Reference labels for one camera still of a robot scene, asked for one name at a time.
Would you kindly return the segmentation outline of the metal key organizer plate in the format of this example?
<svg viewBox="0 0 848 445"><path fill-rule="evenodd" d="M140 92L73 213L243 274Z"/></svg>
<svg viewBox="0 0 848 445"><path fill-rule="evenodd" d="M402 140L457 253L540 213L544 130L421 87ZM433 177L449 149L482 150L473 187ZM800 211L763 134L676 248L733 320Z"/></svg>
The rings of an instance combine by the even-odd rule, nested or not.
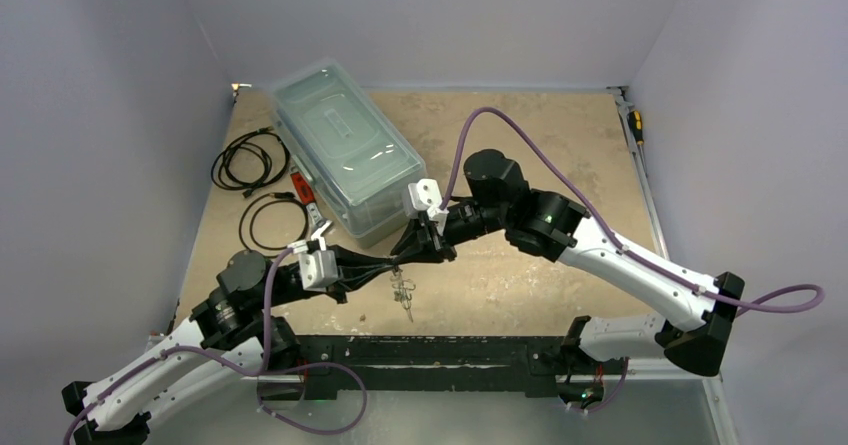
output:
<svg viewBox="0 0 848 445"><path fill-rule="evenodd" d="M413 292L416 289L416 284L403 276L403 272L399 267L392 270L390 277L393 290L394 301L399 303L405 311L407 319L413 323L414 317L412 312Z"/></svg>

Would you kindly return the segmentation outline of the clear plastic storage box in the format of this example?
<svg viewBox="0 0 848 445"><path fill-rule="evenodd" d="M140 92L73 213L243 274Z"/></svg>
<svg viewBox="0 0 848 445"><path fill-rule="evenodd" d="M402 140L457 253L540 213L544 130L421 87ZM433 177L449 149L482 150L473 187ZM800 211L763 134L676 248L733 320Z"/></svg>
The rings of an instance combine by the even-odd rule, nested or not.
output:
<svg viewBox="0 0 848 445"><path fill-rule="evenodd" d="M277 135L338 226L362 248L404 227L402 196L426 176L425 161L338 62L260 88Z"/></svg>

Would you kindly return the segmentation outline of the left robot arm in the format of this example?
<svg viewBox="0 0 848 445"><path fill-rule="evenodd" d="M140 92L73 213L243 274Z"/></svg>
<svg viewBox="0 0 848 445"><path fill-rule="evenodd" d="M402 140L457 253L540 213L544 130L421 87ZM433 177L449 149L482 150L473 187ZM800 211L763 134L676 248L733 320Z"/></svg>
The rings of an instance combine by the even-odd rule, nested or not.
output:
<svg viewBox="0 0 848 445"><path fill-rule="evenodd" d="M142 444L155 421L242 378L292 375L304 384L311 370L336 368L361 385L350 368L305 357L292 327L272 309L318 296L343 303L396 268L391 258L320 239L295 242L274 258L237 253L216 288L158 344L106 378L64 387L64 406L74 419L63 443Z"/></svg>

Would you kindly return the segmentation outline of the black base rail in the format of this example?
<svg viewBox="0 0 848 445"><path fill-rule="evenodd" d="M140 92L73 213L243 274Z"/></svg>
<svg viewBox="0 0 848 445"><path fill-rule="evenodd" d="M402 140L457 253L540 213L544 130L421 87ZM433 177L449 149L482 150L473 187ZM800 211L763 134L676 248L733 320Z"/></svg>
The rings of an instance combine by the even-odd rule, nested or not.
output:
<svg viewBox="0 0 848 445"><path fill-rule="evenodd" d="M623 359L596 362L559 336L302 335L309 370L259 387L272 401L334 400L341 391L513 392L527 398L603 397Z"/></svg>

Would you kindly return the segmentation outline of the yellow black screwdriver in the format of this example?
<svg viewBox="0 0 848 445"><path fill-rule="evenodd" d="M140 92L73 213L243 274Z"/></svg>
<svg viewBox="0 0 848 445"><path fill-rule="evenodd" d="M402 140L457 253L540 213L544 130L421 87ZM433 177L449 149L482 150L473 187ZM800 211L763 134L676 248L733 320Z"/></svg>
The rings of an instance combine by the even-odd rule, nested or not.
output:
<svg viewBox="0 0 848 445"><path fill-rule="evenodd" d="M641 114L637 110L631 110L627 115L627 124L635 144L644 146L644 127Z"/></svg>

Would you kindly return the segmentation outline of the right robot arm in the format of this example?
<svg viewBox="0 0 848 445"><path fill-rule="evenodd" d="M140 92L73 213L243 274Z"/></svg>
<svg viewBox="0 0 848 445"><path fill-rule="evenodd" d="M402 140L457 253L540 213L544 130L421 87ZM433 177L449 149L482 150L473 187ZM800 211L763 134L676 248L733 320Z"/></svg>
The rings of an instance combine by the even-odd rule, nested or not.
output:
<svg viewBox="0 0 848 445"><path fill-rule="evenodd" d="M737 314L744 280L689 271L618 235L607 236L592 212L565 196L533 189L520 165L485 149L463 165L469 199L437 209L437 185L408 187L408 225L390 255L398 264L442 263L458 245L503 231L510 245L598 277L651 308L645 316L574 320L561 346L564 364L584 372L597 362L663 355L705 377L719 371Z"/></svg>

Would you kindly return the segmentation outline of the red handled adjustable wrench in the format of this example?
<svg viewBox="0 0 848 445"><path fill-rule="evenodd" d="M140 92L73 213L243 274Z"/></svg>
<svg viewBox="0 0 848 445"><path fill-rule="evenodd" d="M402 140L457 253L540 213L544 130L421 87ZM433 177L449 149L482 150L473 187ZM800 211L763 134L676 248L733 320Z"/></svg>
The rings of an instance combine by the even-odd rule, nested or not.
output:
<svg viewBox="0 0 848 445"><path fill-rule="evenodd" d="M290 177L294 191L307 211L307 216L310 220L311 237L315 239L322 236L332 226L332 221L326 218L320 211L315 193L301 172L294 170L290 173Z"/></svg>

